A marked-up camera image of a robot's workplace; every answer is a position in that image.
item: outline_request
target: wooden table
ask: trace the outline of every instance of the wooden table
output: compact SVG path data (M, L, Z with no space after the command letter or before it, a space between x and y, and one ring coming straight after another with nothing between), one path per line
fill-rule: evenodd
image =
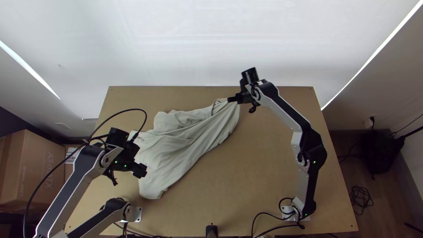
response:
M289 227L270 234L357 231L348 191L313 88L280 87L279 91L320 133L328 157L317 181L317 210L310 216L311 221L302 222L305 230ZM217 98L231 97L237 92L239 87L109 87L97 124L123 109L142 108L148 113L143 129L146 131L152 129L157 112L204 108ZM205 227L213 223L220 236L249 236L257 213L280 216L279 200L296 196L298 168L290 145L292 132L270 109L258 107L249 114L249 108L250 105L241 105L233 133L200 158L161 199L140 198L138 179L129 172L115 172L117 186L105 176L96 178L65 231L95 215L113 197L122 197L143 208L141 222L130 223L128 229L150 235L204 236ZM106 123L96 135L106 134L110 127L137 130L143 120L141 112L126 112ZM283 224L290 223L259 217L254 234ZM102 234L117 236L122 230L111 225Z

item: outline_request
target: white wall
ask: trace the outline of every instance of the white wall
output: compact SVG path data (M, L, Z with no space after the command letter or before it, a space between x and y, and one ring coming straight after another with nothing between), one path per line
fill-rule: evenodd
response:
M235 86L250 67L276 85L313 86L324 105L417 2L0 0L0 40L59 95L54 110L79 117L74 125L98 116L108 86ZM28 116L30 102L0 105L44 121Z
M420 116L423 112L412 115L411 117L403 120L399 124L391 127L392 131L397 131L409 124L412 120ZM413 124L398 132L397 137L407 134L414 129L423 126L423 117L416 120ZM423 130L417 132L405 139L404 147L401 150L402 156L408 165L408 168L413 176L414 182L419 189L420 196L423 198Z
M376 129L397 131L423 113L423 9L420 8L385 48L334 99L323 114L330 130L359 130L375 117ZM422 126L415 121L398 136ZM423 131L401 150L423 197Z

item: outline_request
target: black cable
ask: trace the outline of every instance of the black cable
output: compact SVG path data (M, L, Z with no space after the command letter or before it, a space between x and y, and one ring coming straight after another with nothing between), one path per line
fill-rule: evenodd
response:
M265 234L267 234L267 233L269 233L271 231L274 231L274 230L277 230L277 229L281 229L281 228L286 228L286 227L299 227L302 230L305 229L305 226L303 226L299 222L297 222L295 225L285 225L285 226L278 226L278 227L271 228L271 229L269 229L269 230L267 230L265 232L260 233L259 235L255 236L254 238L257 238L257 237L260 237L262 235L265 235Z
M154 237L158 237L158 236L143 235L143 234L137 233L137 232L135 232L135 231L130 231L130 230L128 230L128 229L126 229L126 228L123 228L123 227L121 227L120 225L116 224L116 222L114 222L113 224L115 224L117 227L119 227L119 228L120 228L120 229L122 229L123 231L126 231L126 232L129 232L129 233L132 233L132 234L135 234L135 235L141 236L142 238L154 238Z
M89 142L92 142L92 141L95 141L95 140L99 140L99 141L101 141L101 143L102 143L102 144L103 144L103 146L104 146L104 149L107 149L106 142L104 142L104 140L103 140L103 139L100 139L100 138L90 139L90 140L89 140Z
M423 116L423 113L422 113L420 116L418 116L416 119L412 120L409 124L407 124L406 126L404 126L403 128L401 128L400 130L394 131L391 135L392 135L393 137L395 137L395 136L397 135L397 133L398 133L398 132L400 132L400 131L404 130L405 128L407 128L409 125L411 125L413 122L415 122L417 119L419 119L419 118L420 118L420 117L422 117L422 116Z
M356 143L354 143L351 148L349 149L348 153L346 156L340 156L339 158L344 158L343 160L339 161L339 163L344 162L344 160L348 159L349 157L351 157L351 152L353 151L354 147L357 146L360 143L360 141L357 141Z
M354 213L357 215L362 215L364 209L374 205L373 199L370 196L369 190L364 187L353 186L349 194L351 205L357 205L361 207L361 213L357 213L354 210Z
M279 201L279 204L278 204L279 211L281 211L281 212L282 212L283 214L285 214L285 215L291 215L291 214L294 214L294 213L295 213L294 211L289 212L289 213L286 213L286 212L283 212L283 211L282 211L282 208L281 208L281 203L282 203L283 201L287 200L287 199L290 199L290 200L291 200L291 202L292 202L292 200L293 200L293 198L290 198L290 197L284 197L283 199L281 199L281 200Z
M125 224L123 225L123 229L122 229L122 235L125 236L127 235L126 229L128 228L128 222L125 222Z
M285 220L288 220L289 218L291 218L291 217L292 217L295 213L291 214L290 216L288 216L288 217L286 217L286 218L280 218L280 217L277 217L277 216L272 215L272 214L267 213L267 212L259 212L259 213L258 213L258 214L254 217L254 219L252 220L252 224L251 224L251 237L253 237L252 233L253 233L253 230L254 230L254 223L255 223L255 221L256 221L256 219L257 219L257 217L258 217L259 215L261 215L261 214L266 214L266 215L271 216L271 217L273 217L273 218L276 218L276 219L278 219L278 220L285 221ZM297 227L297 226L299 226L299 224L297 224L297 225L289 225L289 227Z
M136 133L136 135L138 136L138 133L142 130L142 128L144 127L144 125L145 125L145 123L146 123L146 121L147 121L147 113L144 111L144 110L142 110L142 109L139 109L139 108L131 108L131 109L126 109L126 110L123 110L123 111L120 111L120 112L117 112L117 113L115 113L115 114L113 114L113 115L111 115L111 116L109 116L107 119L105 119L102 123L100 123L100 125L99 126L97 126L97 128L96 129L94 129L94 131L88 136L88 138L87 138L87 141L90 141L92 138L92 136L100 129L100 127L102 127L108 120L110 120L110 119L112 119L113 117L115 117L115 116L117 116L117 115L119 115L119 114L121 114L121 113L124 113L124 112L129 112L129 111L142 111L144 114L145 114L145 119L144 119L144 122L143 122L143 124L141 125L141 127L140 127L140 129L137 131L137 133ZM28 211L29 211L29 209L30 209L30 205L31 205L31 202L32 202L32 199L34 198L34 196L35 196L35 193L38 191L38 189L41 187L41 185L44 183L44 181L50 176L50 174L52 174L53 172L54 172L54 170L56 170L60 165L62 165L67 159L69 159L73 154L75 154L75 152L77 152L78 150L80 150L81 148L82 148L82 146L84 146L84 145L86 145L87 143L82 143L76 150L74 150L70 155L68 155L64 160L62 160L62 161L60 161L53 169L51 169L51 171L49 172L49 173L47 173L47 175L41 180L41 182L37 185L37 187L35 188L35 190L33 191L33 193L31 194L31 196L30 196L30 198L29 198L29 200L28 200L28 203L26 204L26 208L25 208L25 213L24 213L24 215L23 215L23 229L22 229L22 231L23 231L23 238L25 238L26 237L26 218L27 218L27 214L28 214Z

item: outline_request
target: electrical cord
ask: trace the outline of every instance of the electrical cord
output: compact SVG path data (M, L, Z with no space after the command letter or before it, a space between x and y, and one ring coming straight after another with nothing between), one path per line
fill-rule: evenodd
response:
M257 238L257 237L260 237L262 235L265 235L265 234L267 234L267 233L269 233L271 231L274 231L274 230L277 230L277 229L281 229L281 228L286 228L286 227L299 227L302 230L305 229L305 226L303 226L299 222L297 222L295 225L285 225L285 226L278 226L278 227L271 228L271 229L269 229L267 231L264 231L264 232L260 233L259 235L255 236L254 238Z
M391 134L391 136L392 137L395 137L396 135L397 135L397 133L398 132L400 132L400 131L402 131L402 130L404 130L405 128L407 128L409 125L411 125L413 122L415 122L417 119L419 119L420 117L422 117L423 116L423 113L420 115L420 116L418 116L416 119L414 119L414 120L412 120L409 124L407 124L406 126L404 126L403 128L401 128L401 129L399 129L399 130L397 130L397 131L394 131L392 134Z
M115 224L117 227L119 227L120 229L122 229L123 230L123 232L129 232L129 233L132 233L132 234L135 234L135 235L137 235L137 236L140 236L140 237L142 237L142 238L159 238L160 236L149 236L149 235L143 235L143 234L140 234L140 233L137 233L137 232L135 232L135 231L130 231L130 230L128 230L128 229L126 229L126 228L124 228L124 227L122 227L122 226L120 226L120 225L118 225L116 222L114 222L113 224Z
M279 204L278 204L279 211L281 211L281 212L282 212L283 214L285 214L285 215L291 215L291 214L294 214L294 213L295 213L294 211L289 212L289 213L286 213L286 212L283 212L283 211L282 211L282 208L281 208L281 203L282 203L283 201L287 200L287 199L290 199L290 200L291 200L291 202L292 202L292 200L293 200L293 198L290 198L290 197L284 197L283 199L281 199L281 200L279 201Z
M338 156L338 158L344 158L342 160L339 161L339 163L344 162L346 159L348 159L349 157L354 157L351 155L351 152L353 151L354 147L356 147L358 144L360 143L360 141L357 141L356 143L354 143L351 148L349 149L348 153L346 156Z
M126 231L126 229L128 228L128 223L127 222L125 222L125 224L123 225L123 229L122 229L122 235L124 235L125 236L125 238L127 238L127 231Z
M349 193L349 198L352 206L357 205L362 208L360 213L357 213L354 210L354 213L359 216L363 214L365 208L374 205L369 190L364 187L353 186L351 188L351 192Z
M109 116L107 119L105 119L102 123L100 123L99 126L97 126L97 128L94 129L94 131L88 136L87 141L90 141L92 139L92 136L110 119L112 119L113 117L124 113L124 112L129 112L129 111L142 111L145 114L145 119L143 124L141 125L140 129L135 133L135 135L131 138L131 141L134 141L134 139L138 136L139 132L142 130L142 128L144 127L145 123L147 122L147 112L144 111L143 109L140 108L131 108L131 109L126 109L126 110L122 110L120 112L117 112L111 116ZM77 152L78 150L80 150L83 146L87 145L88 143L82 143L80 146L78 146L78 148L76 150L74 150L70 155L68 155L64 160L60 161L54 168L51 169L51 171L49 173L47 173L47 175L41 180L41 182L37 185L37 187L35 188L35 190L33 191L33 193L31 194L28 203L26 204L26 208L25 208L25 213L23 214L23 238L26 237L26 219L27 219L27 215L28 215L28 211L30 209L30 205L31 202L35 196L35 194L37 193L38 189L41 187L41 185L44 183L44 181L50 176L50 174L52 174L60 165L62 165L67 159L69 159L70 157L72 157L73 154L75 154L75 152Z

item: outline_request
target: cardboard box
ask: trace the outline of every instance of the cardboard box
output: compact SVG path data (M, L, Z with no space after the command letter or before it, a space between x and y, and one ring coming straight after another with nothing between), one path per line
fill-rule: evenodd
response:
M22 130L0 138L0 211L22 212L41 180L65 155L65 148ZM63 186L64 165L41 185L31 209L47 209Z

